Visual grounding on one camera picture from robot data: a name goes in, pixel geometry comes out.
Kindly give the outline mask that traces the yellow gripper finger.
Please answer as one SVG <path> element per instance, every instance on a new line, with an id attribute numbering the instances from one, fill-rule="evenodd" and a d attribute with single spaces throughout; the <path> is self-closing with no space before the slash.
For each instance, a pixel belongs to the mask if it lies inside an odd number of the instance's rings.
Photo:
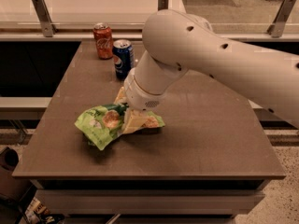
<path id="1" fill-rule="evenodd" d="M 146 111 L 128 108 L 125 111 L 124 123 L 121 127 L 122 133 L 134 133 L 147 121 L 147 119 L 148 114 Z"/>
<path id="2" fill-rule="evenodd" d="M 121 87 L 118 95 L 116 96 L 115 100 L 114 100 L 114 104 L 115 105 L 119 105 L 119 104 L 126 104 L 127 103 L 127 97 L 124 91 L 124 87 Z"/>

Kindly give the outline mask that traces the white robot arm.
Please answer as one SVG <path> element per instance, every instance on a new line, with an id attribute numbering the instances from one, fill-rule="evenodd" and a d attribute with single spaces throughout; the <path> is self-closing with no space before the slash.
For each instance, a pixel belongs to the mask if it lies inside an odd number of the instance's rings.
<path id="1" fill-rule="evenodd" d="M 145 52 L 124 81 L 131 108 L 157 107 L 166 89 L 193 70 L 299 127 L 298 55 L 221 37 L 207 20 L 171 9 L 148 17 L 142 40 Z"/>

